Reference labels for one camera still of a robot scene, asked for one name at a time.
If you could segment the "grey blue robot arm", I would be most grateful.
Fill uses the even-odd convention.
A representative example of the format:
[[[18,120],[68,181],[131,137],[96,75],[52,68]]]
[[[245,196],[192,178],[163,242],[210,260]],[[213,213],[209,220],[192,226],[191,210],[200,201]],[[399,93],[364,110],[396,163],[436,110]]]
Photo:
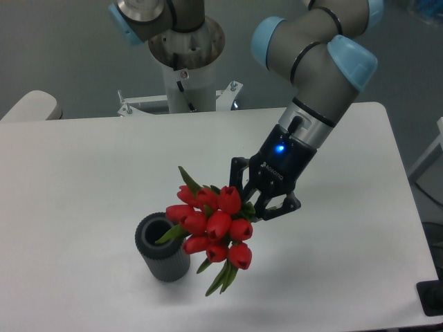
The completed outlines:
[[[171,113],[215,109],[210,68],[225,36],[203,1],[115,1],[109,13],[128,43],[148,44],[163,66]],[[296,181],[377,68],[355,38],[382,16],[382,1],[310,1],[302,17],[269,17],[255,29],[253,57],[297,93],[259,152],[232,159],[229,183],[244,202],[255,198],[252,221],[300,207]]]

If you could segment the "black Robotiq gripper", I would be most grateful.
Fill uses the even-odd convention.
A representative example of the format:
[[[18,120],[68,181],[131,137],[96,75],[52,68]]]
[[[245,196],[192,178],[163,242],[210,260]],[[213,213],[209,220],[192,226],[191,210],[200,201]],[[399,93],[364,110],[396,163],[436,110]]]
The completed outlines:
[[[254,204],[255,221],[268,221],[292,213],[301,207],[294,194],[296,182],[317,150],[291,138],[280,125],[275,125],[260,150],[250,159],[234,157],[230,162],[229,186],[245,199],[259,191]],[[243,174],[249,169],[249,180],[243,186]],[[271,199],[284,195],[275,207],[267,207]]]

